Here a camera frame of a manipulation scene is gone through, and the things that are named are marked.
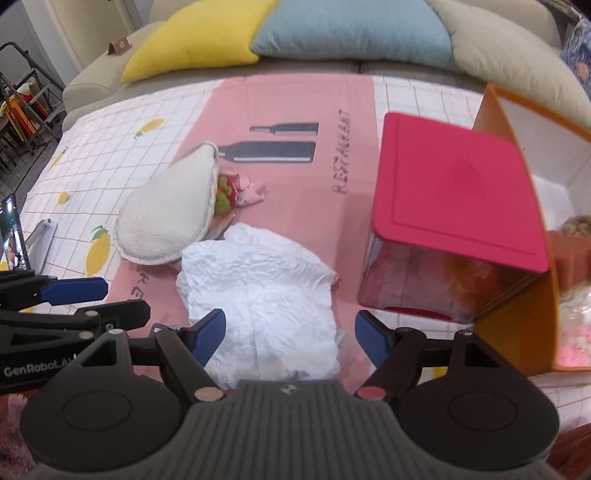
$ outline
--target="light blue pillow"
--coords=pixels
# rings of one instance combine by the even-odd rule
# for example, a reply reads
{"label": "light blue pillow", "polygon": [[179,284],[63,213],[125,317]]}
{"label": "light blue pillow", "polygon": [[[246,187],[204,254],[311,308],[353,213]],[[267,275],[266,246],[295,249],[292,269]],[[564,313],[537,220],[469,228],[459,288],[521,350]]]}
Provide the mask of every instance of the light blue pillow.
{"label": "light blue pillow", "polygon": [[449,34],[424,0],[280,0],[251,50],[282,59],[396,60],[457,70]]}

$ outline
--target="wall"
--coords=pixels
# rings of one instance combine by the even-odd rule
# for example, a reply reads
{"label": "wall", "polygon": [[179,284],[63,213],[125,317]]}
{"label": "wall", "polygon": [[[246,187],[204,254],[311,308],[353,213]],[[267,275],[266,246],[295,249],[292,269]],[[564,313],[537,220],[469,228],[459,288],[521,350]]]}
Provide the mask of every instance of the wall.
{"label": "wall", "polygon": [[[7,41],[14,41],[24,50],[28,50],[33,60],[49,74],[60,79],[33,29],[22,2],[13,4],[0,17],[0,45]],[[10,81],[16,82],[28,70],[28,63],[13,47],[7,47],[0,52],[0,71]]]}
{"label": "wall", "polygon": [[81,67],[64,41],[63,33],[52,17],[51,9],[48,8],[46,0],[22,0],[22,4],[49,61],[53,63],[61,81],[67,85],[80,73]]}
{"label": "wall", "polygon": [[85,68],[102,55],[109,42],[128,35],[116,2],[105,0],[48,0],[66,41]]}
{"label": "wall", "polygon": [[150,9],[152,8],[152,4],[154,0],[134,0],[135,6],[138,9],[139,16],[142,19],[144,25],[150,23]]}

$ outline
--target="beige pillow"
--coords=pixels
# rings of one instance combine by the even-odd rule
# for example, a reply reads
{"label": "beige pillow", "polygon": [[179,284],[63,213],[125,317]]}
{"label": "beige pillow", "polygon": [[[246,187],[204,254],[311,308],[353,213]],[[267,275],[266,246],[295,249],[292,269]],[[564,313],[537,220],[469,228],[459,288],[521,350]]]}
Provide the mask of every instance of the beige pillow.
{"label": "beige pillow", "polygon": [[556,51],[515,23],[456,0],[427,0],[451,38],[456,65],[591,129],[591,102]]}

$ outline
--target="white plush pillow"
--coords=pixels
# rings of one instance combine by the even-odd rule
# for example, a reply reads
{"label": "white plush pillow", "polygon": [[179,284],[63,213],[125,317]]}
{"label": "white plush pillow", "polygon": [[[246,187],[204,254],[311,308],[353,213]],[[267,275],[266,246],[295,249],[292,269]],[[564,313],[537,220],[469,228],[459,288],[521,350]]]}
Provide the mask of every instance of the white plush pillow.
{"label": "white plush pillow", "polygon": [[218,155],[206,142],[130,195],[115,224],[115,246],[124,259],[169,263],[205,237],[215,205]]}

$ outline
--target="pink fluffy rug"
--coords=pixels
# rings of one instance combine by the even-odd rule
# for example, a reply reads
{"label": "pink fluffy rug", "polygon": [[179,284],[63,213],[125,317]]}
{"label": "pink fluffy rug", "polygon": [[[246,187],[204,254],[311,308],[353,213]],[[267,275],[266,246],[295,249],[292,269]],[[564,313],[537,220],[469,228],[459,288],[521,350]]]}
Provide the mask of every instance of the pink fluffy rug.
{"label": "pink fluffy rug", "polygon": [[18,428],[26,404],[27,399],[20,394],[0,397],[0,480],[5,478],[2,469],[17,480],[35,466]]}

